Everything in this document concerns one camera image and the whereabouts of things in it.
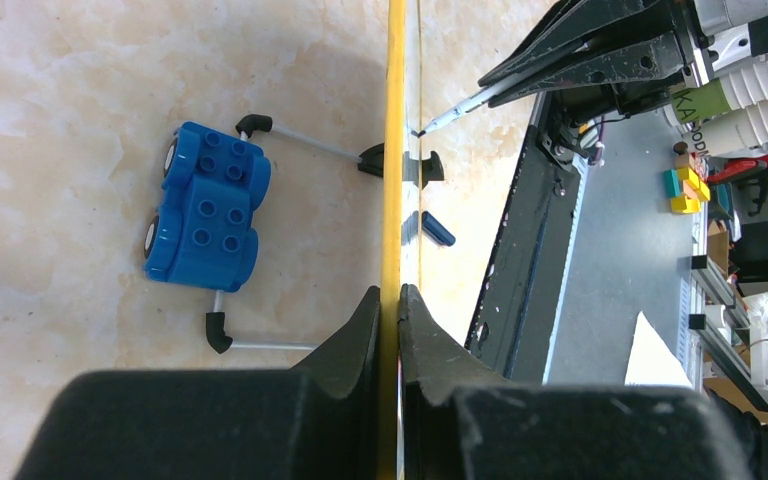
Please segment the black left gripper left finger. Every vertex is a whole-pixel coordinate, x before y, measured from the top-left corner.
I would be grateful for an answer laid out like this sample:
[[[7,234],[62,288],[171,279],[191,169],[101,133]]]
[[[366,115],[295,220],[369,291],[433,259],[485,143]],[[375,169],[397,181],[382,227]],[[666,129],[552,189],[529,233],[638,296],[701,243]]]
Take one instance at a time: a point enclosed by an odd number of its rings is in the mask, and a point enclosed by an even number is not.
[[[288,369],[110,370],[55,398],[20,479],[355,479],[374,469],[380,291]]]

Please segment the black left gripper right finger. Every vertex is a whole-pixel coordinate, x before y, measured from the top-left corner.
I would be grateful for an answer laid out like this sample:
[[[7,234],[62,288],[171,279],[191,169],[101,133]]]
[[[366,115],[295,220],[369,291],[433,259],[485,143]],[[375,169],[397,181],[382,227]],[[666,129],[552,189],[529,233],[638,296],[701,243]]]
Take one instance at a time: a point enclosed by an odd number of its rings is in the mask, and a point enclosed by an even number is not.
[[[434,320],[398,307],[410,479],[747,479],[714,406],[684,388],[529,386],[489,369]]]

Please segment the yellow framed whiteboard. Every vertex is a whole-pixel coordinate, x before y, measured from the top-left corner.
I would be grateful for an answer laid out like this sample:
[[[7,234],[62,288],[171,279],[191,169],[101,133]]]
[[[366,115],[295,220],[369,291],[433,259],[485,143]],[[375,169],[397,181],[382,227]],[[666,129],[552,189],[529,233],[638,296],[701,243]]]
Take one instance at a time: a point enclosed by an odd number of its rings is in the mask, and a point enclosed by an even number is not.
[[[389,5],[381,280],[350,320],[289,370],[250,371],[247,395],[275,396],[233,442],[231,479],[406,477],[401,359],[421,265],[421,21]]]

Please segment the white whiteboard marker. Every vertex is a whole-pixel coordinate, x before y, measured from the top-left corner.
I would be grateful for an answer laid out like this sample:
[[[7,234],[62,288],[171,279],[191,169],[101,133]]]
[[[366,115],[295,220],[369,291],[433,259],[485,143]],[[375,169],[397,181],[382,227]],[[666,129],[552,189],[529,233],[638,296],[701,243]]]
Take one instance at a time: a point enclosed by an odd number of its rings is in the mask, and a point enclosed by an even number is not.
[[[421,138],[428,133],[453,123],[482,106],[488,105],[490,108],[495,108],[534,94],[539,95],[539,92],[534,90],[532,85],[529,84],[525,73],[511,74],[490,86],[482,87],[479,91],[432,119],[418,131],[412,130],[411,135],[415,138]]]

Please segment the blue marker cap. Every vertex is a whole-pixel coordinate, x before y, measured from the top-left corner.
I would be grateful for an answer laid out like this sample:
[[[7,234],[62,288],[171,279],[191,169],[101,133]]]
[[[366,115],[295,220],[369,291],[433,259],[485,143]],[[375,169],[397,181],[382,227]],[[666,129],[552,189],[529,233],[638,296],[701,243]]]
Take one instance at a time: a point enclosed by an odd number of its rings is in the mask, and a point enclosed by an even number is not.
[[[421,226],[424,234],[439,246],[451,247],[456,243],[456,237],[429,211],[422,213]]]

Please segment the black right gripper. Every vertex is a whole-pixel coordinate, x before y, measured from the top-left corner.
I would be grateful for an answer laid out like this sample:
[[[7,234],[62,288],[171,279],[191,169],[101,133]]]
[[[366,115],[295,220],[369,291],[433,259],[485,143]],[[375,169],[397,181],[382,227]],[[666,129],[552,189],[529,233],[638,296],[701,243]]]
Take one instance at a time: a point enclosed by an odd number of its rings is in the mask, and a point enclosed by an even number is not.
[[[767,80],[768,1],[558,1],[478,85],[515,75],[569,108],[658,108],[681,80]]]

